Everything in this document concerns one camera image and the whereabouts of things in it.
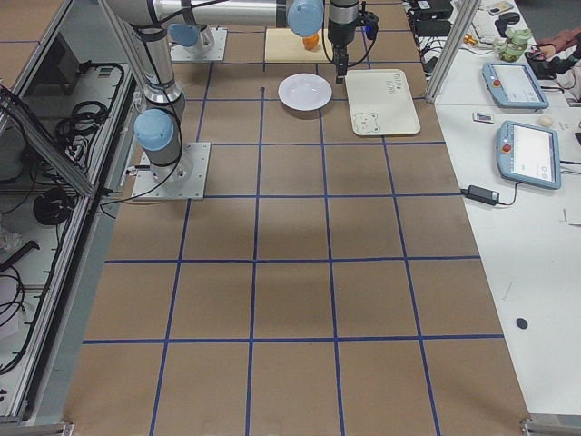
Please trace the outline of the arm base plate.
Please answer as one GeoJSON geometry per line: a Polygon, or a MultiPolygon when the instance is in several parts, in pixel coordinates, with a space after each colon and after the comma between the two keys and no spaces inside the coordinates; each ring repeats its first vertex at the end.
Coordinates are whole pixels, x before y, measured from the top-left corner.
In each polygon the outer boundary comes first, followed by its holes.
{"type": "Polygon", "coordinates": [[[135,176],[132,197],[145,200],[202,200],[205,193],[211,144],[187,143],[177,164],[162,168],[151,166],[146,152],[142,152],[139,170],[135,176]]]}
{"type": "Polygon", "coordinates": [[[220,62],[224,58],[225,28],[172,25],[169,37],[171,59],[175,64],[220,62]]]}

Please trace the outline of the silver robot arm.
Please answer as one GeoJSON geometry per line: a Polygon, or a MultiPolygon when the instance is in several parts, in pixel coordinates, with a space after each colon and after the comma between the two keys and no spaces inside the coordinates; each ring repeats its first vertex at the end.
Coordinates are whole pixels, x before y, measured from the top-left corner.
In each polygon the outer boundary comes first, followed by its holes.
{"type": "Polygon", "coordinates": [[[193,55],[205,55],[215,45],[214,36],[207,25],[172,24],[168,30],[171,39],[193,55]]]}
{"type": "Polygon", "coordinates": [[[185,97],[175,83],[170,48],[166,39],[170,25],[269,26],[289,28],[298,36],[311,36],[326,29],[332,48],[330,63],[336,82],[342,83],[348,69],[348,46],[359,27],[378,31],[378,18],[361,1],[106,1],[115,18],[133,30],[137,40],[138,65],[145,80],[144,96],[152,109],[181,104],[185,97]]]}

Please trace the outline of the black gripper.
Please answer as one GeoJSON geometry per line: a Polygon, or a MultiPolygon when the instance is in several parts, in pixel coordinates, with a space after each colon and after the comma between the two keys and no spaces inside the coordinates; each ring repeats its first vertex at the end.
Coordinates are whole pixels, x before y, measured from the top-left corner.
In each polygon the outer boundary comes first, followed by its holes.
{"type": "Polygon", "coordinates": [[[347,46],[353,41],[360,22],[359,1],[330,0],[328,38],[336,68],[336,84],[342,84],[348,72],[347,46]]]}

